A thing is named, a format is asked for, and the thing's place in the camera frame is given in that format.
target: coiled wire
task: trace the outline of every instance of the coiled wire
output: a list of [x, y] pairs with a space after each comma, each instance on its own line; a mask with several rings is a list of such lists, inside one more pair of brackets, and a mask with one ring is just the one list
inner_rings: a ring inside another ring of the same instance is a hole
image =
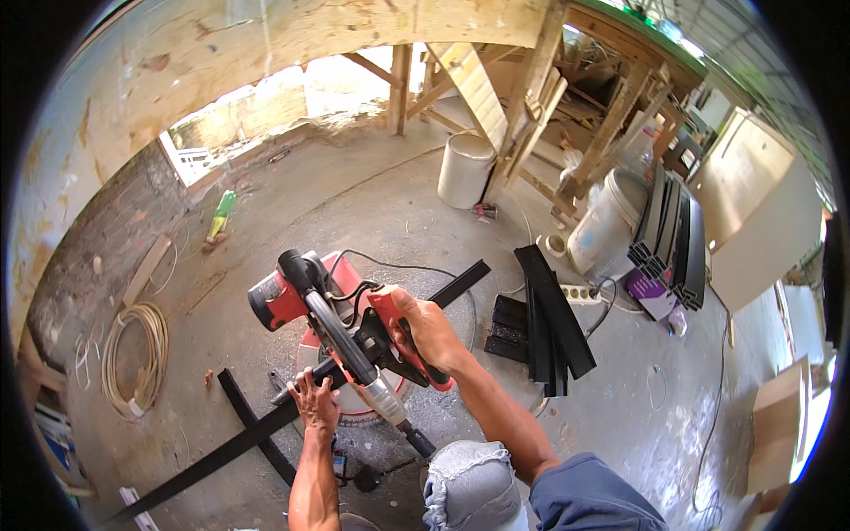
[[[116, 376], [116, 360], [118, 356], [118, 341], [124, 328], [133, 320], [138, 319], [144, 327], [148, 343], [147, 365], [139, 372], [139, 381], [133, 391], [133, 397], [127, 401], [118, 392]], [[137, 302], [124, 308], [112, 322], [103, 352], [101, 365], [101, 380], [104, 395], [119, 415], [130, 421], [139, 418], [149, 410], [156, 400], [165, 369], [168, 363], [168, 325], [162, 311], [153, 302]]]

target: plastic bucket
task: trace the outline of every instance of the plastic bucket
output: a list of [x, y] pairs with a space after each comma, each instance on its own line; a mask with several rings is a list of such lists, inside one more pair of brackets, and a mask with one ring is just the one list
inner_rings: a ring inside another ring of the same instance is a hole
[[605, 176], [602, 192], [567, 240], [577, 273], [598, 284], [634, 268], [626, 253], [648, 197], [649, 185], [636, 173], [615, 168]]
[[478, 135], [460, 133], [445, 142], [437, 195], [454, 208], [470, 209], [484, 193], [496, 151]]

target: saw handle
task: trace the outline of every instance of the saw handle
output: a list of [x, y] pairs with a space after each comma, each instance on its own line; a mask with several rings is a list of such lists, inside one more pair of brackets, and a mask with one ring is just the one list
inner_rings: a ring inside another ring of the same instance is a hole
[[395, 319], [395, 322], [399, 324], [399, 327], [405, 333], [409, 347], [399, 345], [398, 343], [395, 344], [405, 361], [412, 364], [423, 376], [428, 378], [428, 381], [437, 391], [450, 390], [455, 385], [454, 379], [425, 361], [425, 358], [419, 353], [417, 345], [413, 341], [410, 323], [407, 322], [407, 319], [405, 319], [395, 306], [395, 302], [393, 302], [393, 298], [390, 296], [396, 287], [398, 286], [385, 285], [380, 290], [368, 294], [366, 298], [369, 299], [369, 303], [375, 308], [384, 328], [387, 329], [387, 332], [390, 332], [390, 337], [392, 337], [392, 331], [389, 327], [390, 318]]

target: ripped jeans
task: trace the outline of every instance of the ripped jeans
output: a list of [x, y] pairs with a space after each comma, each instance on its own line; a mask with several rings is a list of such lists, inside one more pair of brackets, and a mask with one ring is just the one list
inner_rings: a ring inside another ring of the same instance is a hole
[[434, 455], [422, 491], [431, 531], [528, 529], [511, 456], [499, 442], [455, 441]]

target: purple box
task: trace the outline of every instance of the purple box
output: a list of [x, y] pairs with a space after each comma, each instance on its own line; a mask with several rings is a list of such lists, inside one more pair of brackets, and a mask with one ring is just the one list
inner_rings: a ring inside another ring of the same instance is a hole
[[669, 315], [678, 304], [676, 296], [660, 280], [646, 278], [639, 269], [626, 276], [626, 289], [656, 321]]

